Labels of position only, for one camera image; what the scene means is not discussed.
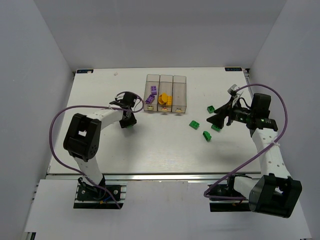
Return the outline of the green lego two-by-two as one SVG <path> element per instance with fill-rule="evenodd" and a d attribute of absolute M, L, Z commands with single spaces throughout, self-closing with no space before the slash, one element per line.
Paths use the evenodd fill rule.
<path fill-rule="evenodd" d="M 193 128 L 194 130 L 197 130 L 197 129 L 200 127 L 200 124 L 199 124 L 197 121 L 192 120 L 192 121 L 189 123 L 189 126 L 190 126 L 191 128 Z"/>

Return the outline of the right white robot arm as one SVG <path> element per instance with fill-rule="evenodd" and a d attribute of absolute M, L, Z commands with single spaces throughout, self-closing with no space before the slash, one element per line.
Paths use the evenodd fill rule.
<path fill-rule="evenodd" d="M 253 212 L 289 218 L 302 192 L 302 184 L 287 170 L 277 145 L 278 126 L 270 115 L 271 96 L 256 93 L 250 106 L 243 107 L 241 95 L 231 93 L 230 100 L 207 119 L 222 129 L 236 121 L 249 129 L 258 152 L 261 178 L 232 173 L 226 183 L 214 183 L 206 195 L 211 212 Z"/>

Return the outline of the orange curved lego brick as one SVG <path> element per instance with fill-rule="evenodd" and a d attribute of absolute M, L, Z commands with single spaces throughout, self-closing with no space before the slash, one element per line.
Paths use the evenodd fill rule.
<path fill-rule="evenodd" d="M 165 105 L 168 102 L 168 95 L 164 92 L 158 96 L 158 103 Z"/>

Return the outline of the purple long lego brick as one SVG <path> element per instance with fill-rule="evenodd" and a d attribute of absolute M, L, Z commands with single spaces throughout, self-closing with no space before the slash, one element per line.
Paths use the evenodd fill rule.
<path fill-rule="evenodd" d="M 153 101 L 155 100 L 156 96 L 153 95 L 153 94 L 150 94 L 146 100 L 144 101 L 145 104 L 149 105 L 149 104 L 152 104 Z"/>

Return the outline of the purple small lego brick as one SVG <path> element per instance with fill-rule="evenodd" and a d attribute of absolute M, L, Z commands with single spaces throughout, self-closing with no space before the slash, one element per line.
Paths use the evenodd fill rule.
<path fill-rule="evenodd" d="M 156 96 L 157 93 L 158 93 L 157 86 L 156 86 L 156 85 L 152 85 L 152 86 L 150 87 L 150 92 L 151 92 L 151 95 Z"/>

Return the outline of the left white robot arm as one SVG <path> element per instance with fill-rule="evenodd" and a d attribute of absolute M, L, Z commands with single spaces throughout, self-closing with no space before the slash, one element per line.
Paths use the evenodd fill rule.
<path fill-rule="evenodd" d="M 105 178 L 96 159 L 101 131 L 115 122 L 118 122 L 122 129 L 134 126 L 137 120 L 133 108 L 137 99 L 136 94 L 126 91 L 121 98 L 116 97 L 109 103 L 110 108 L 89 115 L 73 115 L 63 148 L 77 162 L 87 184 L 105 186 Z"/>

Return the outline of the yellow long lego brick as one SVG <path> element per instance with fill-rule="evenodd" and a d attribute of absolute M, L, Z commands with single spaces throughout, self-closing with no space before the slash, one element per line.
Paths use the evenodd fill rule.
<path fill-rule="evenodd" d="M 168 96 L 168 97 L 167 97 L 166 105 L 167 105 L 167 106 L 171 106 L 171 105 L 172 105 L 172 96 Z"/>

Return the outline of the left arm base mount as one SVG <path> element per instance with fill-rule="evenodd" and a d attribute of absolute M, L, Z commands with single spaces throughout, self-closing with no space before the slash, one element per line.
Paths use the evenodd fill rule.
<path fill-rule="evenodd" d="M 105 188 L 110 194 L 96 186 L 92 186 L 83 181 L 80 177 L 77 183 L 74 209 L 94 209 L 94 210 L 120 210 L 126 198 L 126 184 L 106 184 Z"/>

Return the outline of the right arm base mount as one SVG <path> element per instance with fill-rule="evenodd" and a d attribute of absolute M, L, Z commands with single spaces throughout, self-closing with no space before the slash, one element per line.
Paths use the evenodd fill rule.
<path fill-rule="evenodd" d="M 211 196 L 210 212 L 250 212 L 249 201 L 240 192 L 234 190 L 236 177 L 253 180 L 246 174 L 233 174 L 226 179 L 226 183 L 219 183 L 208 193 Z"/>

